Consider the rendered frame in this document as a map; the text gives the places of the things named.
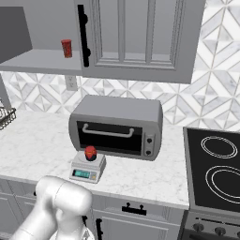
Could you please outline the red jam jar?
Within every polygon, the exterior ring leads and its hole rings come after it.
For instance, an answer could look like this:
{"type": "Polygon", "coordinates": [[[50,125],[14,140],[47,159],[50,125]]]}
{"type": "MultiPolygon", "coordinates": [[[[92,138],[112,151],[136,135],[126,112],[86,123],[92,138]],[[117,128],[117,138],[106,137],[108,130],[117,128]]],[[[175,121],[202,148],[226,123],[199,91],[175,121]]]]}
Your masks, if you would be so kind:
{"type": "Polygon", "coordinates": [[[94,161],[97,159],[97,150],[92,145],[88,145],[84,148],[84,154],[88,161],[94,161]]]}

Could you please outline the grey digital scale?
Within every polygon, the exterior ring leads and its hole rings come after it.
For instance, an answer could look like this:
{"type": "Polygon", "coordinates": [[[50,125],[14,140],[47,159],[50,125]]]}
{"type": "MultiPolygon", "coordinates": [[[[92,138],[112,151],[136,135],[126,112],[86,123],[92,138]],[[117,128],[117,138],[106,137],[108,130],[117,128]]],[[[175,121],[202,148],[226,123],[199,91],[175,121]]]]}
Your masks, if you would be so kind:
{"type": "Polygon", "coordinates": [[[71,162],[69,178],[76,181],[84,181],[96,184],[106,167],[106,157],[97,154],[94,161],[88,161],[85,153],[80,151],[71,162]]]}

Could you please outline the grey panelled cabinet door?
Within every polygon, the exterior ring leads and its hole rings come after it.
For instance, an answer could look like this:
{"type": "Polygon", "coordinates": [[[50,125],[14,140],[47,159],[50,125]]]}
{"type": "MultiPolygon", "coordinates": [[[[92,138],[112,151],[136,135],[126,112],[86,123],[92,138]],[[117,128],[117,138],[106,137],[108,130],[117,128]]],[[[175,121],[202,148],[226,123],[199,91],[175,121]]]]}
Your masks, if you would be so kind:
{"type": "Polygon", "coordinates": [[[74,0],[88,17],[89,78],[190,83],[206,0],[74,0]]]}

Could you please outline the grey toaster oven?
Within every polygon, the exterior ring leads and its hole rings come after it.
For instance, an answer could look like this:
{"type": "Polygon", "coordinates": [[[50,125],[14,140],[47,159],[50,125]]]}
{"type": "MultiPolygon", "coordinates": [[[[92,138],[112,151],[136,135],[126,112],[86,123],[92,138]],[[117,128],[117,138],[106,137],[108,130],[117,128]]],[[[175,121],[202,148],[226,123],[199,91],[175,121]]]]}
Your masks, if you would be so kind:
{"type": "Polygon", "coordinates": [[[101,154],[153,161],[162,141],[163,112],[153,99],[85,96],[68,121],[69,137],[76,150],[92,145],[101,154]],[[83,133],[83,124],[97,131],[129,133],[130,138],[83,133]]]}

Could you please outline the red cylindrical can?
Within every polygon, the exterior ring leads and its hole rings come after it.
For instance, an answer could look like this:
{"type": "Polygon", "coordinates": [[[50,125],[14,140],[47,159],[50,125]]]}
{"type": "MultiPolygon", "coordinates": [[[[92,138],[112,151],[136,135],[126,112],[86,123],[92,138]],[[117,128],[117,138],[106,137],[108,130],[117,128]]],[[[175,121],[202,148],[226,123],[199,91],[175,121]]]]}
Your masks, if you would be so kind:
{"type": "Polygon", "coordinates": [[[72,47],[71,47],[71,40],[70,39],[62,39],[62,48],[64,51],[64,56],[66,58],[71,58],[72,57],[72,47]]]}

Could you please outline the grey drawer front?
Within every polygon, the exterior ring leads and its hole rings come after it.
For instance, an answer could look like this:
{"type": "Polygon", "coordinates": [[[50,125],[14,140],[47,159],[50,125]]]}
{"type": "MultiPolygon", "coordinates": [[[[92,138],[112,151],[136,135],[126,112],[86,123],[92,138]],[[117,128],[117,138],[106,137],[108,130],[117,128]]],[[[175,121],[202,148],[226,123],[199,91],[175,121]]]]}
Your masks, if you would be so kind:
{"type": "Polygon", "coordinates": [[[117,213],[127,216],[140,217],[152,220],[159,220],[171,224],[179,225],[182,221],[184,210],[170,206],[157,205],[155,203],[136,202],[125,199],[117,199],[107,196],[95,195],[93,200],[93,208],[95,210],[117,213]],[[122,211],[122,207],[130,203],[131,207],[139,208],[143,205],[143,209],[147,211],[146,216],[126,213],[122,211]]]}

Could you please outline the black hob stove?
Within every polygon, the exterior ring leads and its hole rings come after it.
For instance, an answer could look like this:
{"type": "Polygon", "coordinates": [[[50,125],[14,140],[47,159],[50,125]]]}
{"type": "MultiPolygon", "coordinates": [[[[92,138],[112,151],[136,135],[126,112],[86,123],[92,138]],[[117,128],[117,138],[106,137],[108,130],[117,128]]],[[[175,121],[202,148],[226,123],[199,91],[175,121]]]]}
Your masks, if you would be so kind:
{"type": "Polygon", "coordinates": [[[184,127],[183,135],[189,209],[181,240],[240,240],[240,132],[184,127]]]}

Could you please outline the grey base cupboard door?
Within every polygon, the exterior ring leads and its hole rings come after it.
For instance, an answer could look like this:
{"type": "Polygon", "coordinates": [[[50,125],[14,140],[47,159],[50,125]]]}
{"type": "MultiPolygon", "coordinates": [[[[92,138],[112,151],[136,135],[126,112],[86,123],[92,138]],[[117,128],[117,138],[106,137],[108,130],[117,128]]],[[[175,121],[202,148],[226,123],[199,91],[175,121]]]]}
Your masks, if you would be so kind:
{"type": "Polygon", "coordinates": [[[102,240],[177,240],[180,225],[94,210],[101,218],[102,240]]]}

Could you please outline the grey base cupboard run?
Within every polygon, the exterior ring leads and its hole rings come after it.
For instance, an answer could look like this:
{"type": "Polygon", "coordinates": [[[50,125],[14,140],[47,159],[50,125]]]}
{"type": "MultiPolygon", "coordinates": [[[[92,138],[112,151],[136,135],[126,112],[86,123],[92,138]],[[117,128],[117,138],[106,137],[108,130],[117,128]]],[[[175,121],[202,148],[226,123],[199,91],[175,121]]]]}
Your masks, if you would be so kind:
{"type": "Polygon", "coordinates": [[[36,182],[0,178],[0,240],[8,240],[32,211],[36,182]]]}

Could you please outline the white wall outlet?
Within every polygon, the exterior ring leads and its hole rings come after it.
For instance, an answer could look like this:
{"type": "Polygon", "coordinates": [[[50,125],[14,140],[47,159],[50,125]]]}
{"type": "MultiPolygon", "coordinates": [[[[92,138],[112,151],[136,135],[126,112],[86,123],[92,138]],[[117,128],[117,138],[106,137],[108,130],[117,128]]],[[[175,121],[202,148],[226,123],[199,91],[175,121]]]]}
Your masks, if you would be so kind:
{"type": "Polygon", "coordinates": [[[75,76],[65,76],[66,80],[66,87],[68,91],[77,91],[78,85],[77,85],[77,78],[75,76]]]}

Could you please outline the grey open wall cabinet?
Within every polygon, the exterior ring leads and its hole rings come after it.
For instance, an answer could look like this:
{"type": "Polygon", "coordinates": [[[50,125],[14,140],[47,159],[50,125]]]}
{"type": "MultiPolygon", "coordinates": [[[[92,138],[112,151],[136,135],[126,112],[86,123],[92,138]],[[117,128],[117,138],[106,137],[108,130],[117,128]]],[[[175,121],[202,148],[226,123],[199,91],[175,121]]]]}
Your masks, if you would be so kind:
{"type": "Polygon", "coordinates": [[[0,0],[0,70],[80,75],[74,0],[0,0]],[[62,39],[71,40],[71,58],[62,39]]]}

